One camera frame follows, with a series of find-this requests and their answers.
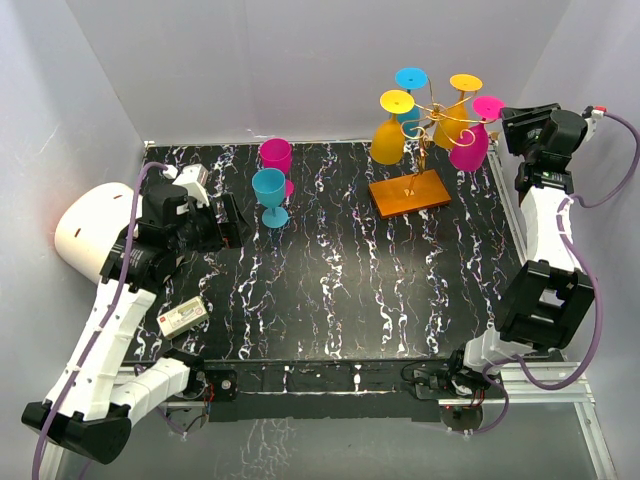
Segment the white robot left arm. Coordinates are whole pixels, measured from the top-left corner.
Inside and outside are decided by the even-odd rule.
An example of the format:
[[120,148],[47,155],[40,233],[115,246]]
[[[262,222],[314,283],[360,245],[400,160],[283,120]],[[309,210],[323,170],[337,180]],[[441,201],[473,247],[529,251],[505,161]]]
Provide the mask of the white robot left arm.
[[232,193],[225,221],[201,187],[160,184],[143,196],[121,183],[93,188],[60,219],[59,255],[97,285],[83,332],[56,384],[26,405],[21,421],[64,449],[109,464],[132,428],[170,397],[200,396],[201,357],[172,348],[139,376],[115,380],[139,324],[190,252],[243,246],[251,228]]

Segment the pink wine glass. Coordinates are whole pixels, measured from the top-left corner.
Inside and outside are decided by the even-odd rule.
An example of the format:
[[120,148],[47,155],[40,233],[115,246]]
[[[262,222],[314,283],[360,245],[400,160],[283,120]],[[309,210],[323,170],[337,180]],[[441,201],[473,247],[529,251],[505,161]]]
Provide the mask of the pink wine glass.
[[271,138],[259,147],[259,155],[264,168],[274,168],[285,175],[285,197],[294,192],[294,184],[287,177],[293,163],[292,145],[283,138]]
[[485,125],[499,119],[504,106],[501,99],[493,96],[481,96],[473,101],[472,109],[480,121],[464,129],[451,150],[449,160],[456,169],[475,172],[481,167],[489,147]]

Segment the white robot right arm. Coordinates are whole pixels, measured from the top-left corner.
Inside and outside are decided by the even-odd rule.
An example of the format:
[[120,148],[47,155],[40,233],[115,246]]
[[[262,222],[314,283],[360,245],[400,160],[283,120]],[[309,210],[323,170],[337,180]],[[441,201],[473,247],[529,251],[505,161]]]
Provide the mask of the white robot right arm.
[[573,250],[569,213],[573,179],[567,166],[595,133],[604,107],[584,112],[553,103],[500,112],[504,143],[520,158],[514,188],[526,226],[526,260],[509,285],[494,326],[466,342],[440,367],[418,362],[401,377],[415,389],[476,397],[502,367],[526,355],[565,348],[591,306],[593,279]]

